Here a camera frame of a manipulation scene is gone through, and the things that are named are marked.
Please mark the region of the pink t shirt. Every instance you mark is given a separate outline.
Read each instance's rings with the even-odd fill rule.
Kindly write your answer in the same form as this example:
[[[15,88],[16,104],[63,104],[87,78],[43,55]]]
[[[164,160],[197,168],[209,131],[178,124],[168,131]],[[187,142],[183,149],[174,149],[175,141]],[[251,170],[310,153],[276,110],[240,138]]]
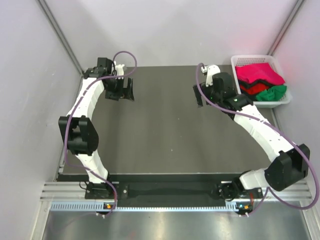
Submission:
[[[267,87],[284,85],[286,82],[282,76],[272,69],[269,63],[255,63],[235,67],[239,85],[246,89],[257,84]]]

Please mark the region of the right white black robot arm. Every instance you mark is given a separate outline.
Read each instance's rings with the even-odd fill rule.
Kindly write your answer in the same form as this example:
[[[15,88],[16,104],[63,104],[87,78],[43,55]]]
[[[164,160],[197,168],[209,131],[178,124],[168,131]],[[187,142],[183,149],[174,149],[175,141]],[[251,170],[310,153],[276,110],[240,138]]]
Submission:
[[[232,77],[221,72],[211,77],[213,84],[204,82],[193,86],[199,107],[215,104],[235,123],[243,127],[264,150],[270,165],[258,170],[247,170],[234,181],[233,192],[245,198],[252,189],[270,187],[282,191],[308,176],[307,161],[310,150],[305,144],[293,147],[277,131],[269,127],[253,101],[245,94],[237,94]]]

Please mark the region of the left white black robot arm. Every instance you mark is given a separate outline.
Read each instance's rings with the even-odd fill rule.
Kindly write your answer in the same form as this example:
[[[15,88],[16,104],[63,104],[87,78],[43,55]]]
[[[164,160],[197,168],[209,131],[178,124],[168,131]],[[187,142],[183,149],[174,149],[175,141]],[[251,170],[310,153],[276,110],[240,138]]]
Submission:
[[[72,154],[79,161],[79,168],[85,169],[86,199],[114,199],[115,190],[108,180],[109,172],[98,153],[99,135],[92,123],[92,117],[99,97],[105,93],[108,100],[134,100],[133,80],[125,81],[125,64],[100,57],[97,65],[84,73],[82,86],[75,104],[65,116],[58,119],[64,153]]]

